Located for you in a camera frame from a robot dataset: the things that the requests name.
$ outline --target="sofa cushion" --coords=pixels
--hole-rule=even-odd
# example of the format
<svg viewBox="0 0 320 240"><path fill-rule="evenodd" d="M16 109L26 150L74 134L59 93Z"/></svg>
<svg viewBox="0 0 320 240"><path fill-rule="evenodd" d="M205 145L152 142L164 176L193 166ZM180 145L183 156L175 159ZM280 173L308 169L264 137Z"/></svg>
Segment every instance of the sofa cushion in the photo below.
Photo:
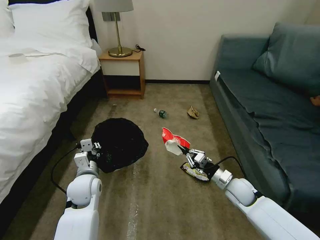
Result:
<svg viewBox="0 0 320 240"><path fill-rule="evenodd" d="M275 81L320 95L320 26L276 23L253 68Z"/></svg>

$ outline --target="black cable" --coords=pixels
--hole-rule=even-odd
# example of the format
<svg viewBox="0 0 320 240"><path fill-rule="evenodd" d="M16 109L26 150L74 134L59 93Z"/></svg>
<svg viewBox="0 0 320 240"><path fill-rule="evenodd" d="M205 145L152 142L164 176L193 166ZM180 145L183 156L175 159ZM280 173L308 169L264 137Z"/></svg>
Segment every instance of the black cable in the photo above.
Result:
<svg viewBox="0 0 320 240"><path fill-rule="evenodd" d="M134 52L141 52L141 51L144 52L145 51L145 49L140 47L138 44L136 44L136 49L138 49L139 51L136 51L136 50L132 50L132 51L134 51Z"/></svg>
<svg viewBox="0 0 320 240"><path fill-rule="evenodd" d="M225 158L223 158L223 159L221 159L219 162L217 162L216 164L214 164L213 166L211 166L211 167L208 167L208 168L199 168L199 169L201 169L201 170L206 170L206 169L210 169L210 168L213 168L213 167L215 167L215 166L217 166L217 165L219 165L220 163L223 163L225 160L228 160L228 159L234 159L236 162L237 162L237 164L239 165L239 168L240 168L240 170L241 170L241 172L242 172L242 174L243 174L243 176L244 176L244 178L247 178L247 175L246 175L246 173L244 172L244 170L243 170L243 167L242 167L242 165L241 165L241 163L239 162L239 160L238 159L236 159L234 156L228 156L228 157L225 157Z"/></svg>
<svg viewBox="0 0 320 240"><path fill-rule="evenodd" d="M59 164L59 162L64 159L69 153L71 153L72 151L76 150L78 148L78 146L76 146L75 148L73 148L72 150L70 150L69 152L67 152L65 155L63 155L55 164L54 166L52 167L51 169L51 176L50 176L50 179L51 179L51 182L53 183L53 185L55 185L57 188L59 188L65 195L67 195L67 191L64 190L62 187L59 186L58 183L56 183L53 179L53 172L54 172L54 169L56 168L56 166Z"/></svg>

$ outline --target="white duvet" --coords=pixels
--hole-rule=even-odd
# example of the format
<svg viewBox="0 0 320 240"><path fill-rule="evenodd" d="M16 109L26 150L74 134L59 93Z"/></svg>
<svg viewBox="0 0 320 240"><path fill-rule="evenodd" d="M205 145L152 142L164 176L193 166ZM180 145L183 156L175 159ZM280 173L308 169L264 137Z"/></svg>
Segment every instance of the white duvet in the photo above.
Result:
<svg viewBox="0 0 320 240"><path fill-rule="evenodd" d="M8 55L17 53L23 53L26 61L12 63ZM98 67L90 48L0 42L0 203Z"/></svg>

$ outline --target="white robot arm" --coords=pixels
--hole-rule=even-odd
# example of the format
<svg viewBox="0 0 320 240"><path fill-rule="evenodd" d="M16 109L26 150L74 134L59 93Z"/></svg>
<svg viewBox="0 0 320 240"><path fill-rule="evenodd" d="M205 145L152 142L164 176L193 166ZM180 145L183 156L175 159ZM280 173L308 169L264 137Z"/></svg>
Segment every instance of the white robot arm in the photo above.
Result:
<svg viewBox="0 0 320 240"><path fill-rule="evenodd" d="M102 183L99 169L88 155L99 157L99 143L91 139L81 142L81 151L74 156L78 167L76 178L67 188L67 203L61 216L54 240L97 240L99 228L98 204Z"/></svg>
<svg viewBox="0 0 320 240"><path fill-rule="evenodd" d="M228 170L222 170L218 165L207 168L211 159L204 151L189 150L188 162L200 173L211 171L211 181L220 189L225 189L227 198L238 207L248 218L249 222L270 240L320 240L312 231L290 215L277 203L262 196L246 179L232 178Z"/></svg>

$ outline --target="wooden nightstand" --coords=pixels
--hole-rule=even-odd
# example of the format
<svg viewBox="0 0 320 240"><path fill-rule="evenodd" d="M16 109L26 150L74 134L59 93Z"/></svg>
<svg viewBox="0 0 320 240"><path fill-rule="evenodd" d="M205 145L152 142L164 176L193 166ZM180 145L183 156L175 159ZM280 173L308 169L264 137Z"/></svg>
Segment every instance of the wooden nightstand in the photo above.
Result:
<svg viewBox="0 0 320 240"><path fill-rule="evenodd" d="M101 68L104 74L104 86L108 97L143 99L146 88L143 51L133 52L128 57L111 57L104 52L100 57ZM116 76L136 76L140 83L135 88L122 85L114 87L111 81Z"/></svg>

